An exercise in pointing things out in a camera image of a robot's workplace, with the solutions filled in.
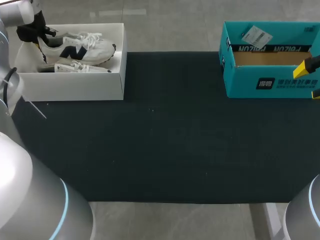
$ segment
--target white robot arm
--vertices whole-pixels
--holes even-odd
[[[0,240],[93,240],[88,202],[25,150],[8,107],[23,81],[9,65],[6,27],[24,42],[54,35],[38,0],[0,0]]]

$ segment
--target cardboard box flap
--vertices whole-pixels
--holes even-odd
[[[268,45],[308,45],[311,46],[320,30],[319,22],[225,22],[231,45],[247,45],[242,38],[252,26],[272,35]]]

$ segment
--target sneaker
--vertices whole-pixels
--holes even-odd
[[[109,69],[99,66],[90,66],[78,61],[72,61],[70,65],[55,63],[38,67],[39,73],[111,73]]]
[[[114,55],[116,45],[107,40],[100,40],[95,35],[83,38],[70,36],[51,38],[46,44],[40,37],[39,47],[47,57],[48,62],[64,60],[69,64],[72,60],[78,60],[86,65],[99,65]]]

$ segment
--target table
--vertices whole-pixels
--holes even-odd
[[[217,52],[129,52],[124,101],[35,105],[22,140],[88,201],[289,202],[320,172],[320,101],[227,98]]]

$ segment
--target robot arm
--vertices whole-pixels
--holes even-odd
[[[37,44],[38,37],[47,42],[47,34],[56,35],[55,31],[46,26],[39,0],[0,0],[0,98],[9,107],[21,97],[24,87],[19,75],[12,71],[9,65],[9,40],[6,28],[15,26],[23,42]]]
[[[39,0],[0,0],[0,18],[7,27],[17,26],[21,41],[37,44],[38,37],[45,43],[46,35],[56,36],[56,32],[46,26]]]

